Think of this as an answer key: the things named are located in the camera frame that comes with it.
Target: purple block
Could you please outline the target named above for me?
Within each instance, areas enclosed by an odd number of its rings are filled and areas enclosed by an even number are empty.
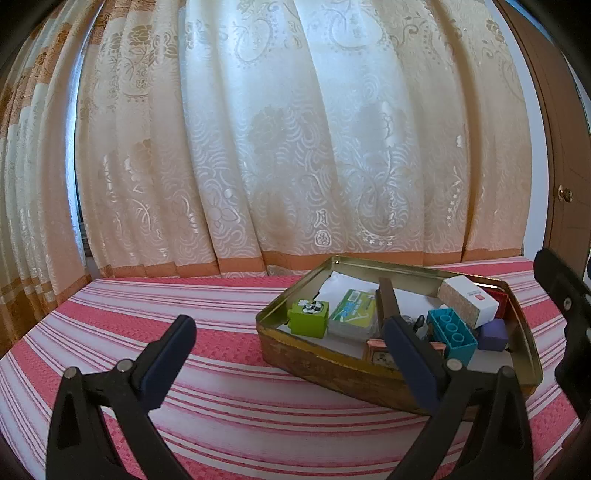
[[[478,348],[502,352],[509,343],[509,336],[503,319],[494,319],[478,329]]]

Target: tablecloth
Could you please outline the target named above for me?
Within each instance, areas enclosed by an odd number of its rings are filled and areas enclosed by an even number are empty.
[[[554,380],[564,319],[525,258],[448,265],[503,279],[528,319],[544,380],[527,401],[535,471],[578,425]],[[295,277],[95,280],[48,315],[0,360],[0,430],[34,478],[44,478],[46,439],[63,371],[110,369],[135,358],[180,313],[197,323],[193,351],[163,406],[150,413],[196,479],[384,479],[426,418],[367,404],[271,367],[255,315]],[[106,421],[127,469],[143,478],[114,415]],[[470,423],[463,423],[436,478],[451,471]]]

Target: screw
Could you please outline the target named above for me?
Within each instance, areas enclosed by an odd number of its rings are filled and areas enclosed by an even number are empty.
[[[501,368],[501,373],[507,378],[513,378],[515,376],[515,370],[507,366]]]
[[[78,373],[78,369],[76,367],[68,367],[68,368],[66,368],[66,371],[64,372],[64,377],[66,377],[69,380],[71,378],[74,378],[77,373]]]
[[[132,366],[134,366],[134,363],[129,358],[126,358],[117,363],[117,370],[121,373],[125,373],[129,371]]]
[[[459,372],[462,369],[463,365],[462,362],[460,362],[457,358],[450,358],[447,361],[447,367],[452,372]]]

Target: patterned curtain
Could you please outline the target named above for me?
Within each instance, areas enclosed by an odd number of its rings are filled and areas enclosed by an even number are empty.
[[[528,119],[478,0],[107,0],[78,113],[103,275],[521,249]]]
[[[69,1],[25,41],[0,94],[0,356],[83,287],[73,122],[100,3]]]

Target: door knob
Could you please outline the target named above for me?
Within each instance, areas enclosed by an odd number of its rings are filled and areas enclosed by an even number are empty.
[[[570,203],[573,201],[573,192],[570,189],[564,188],[562,185],[558,187],[558,200],[561,202]]]

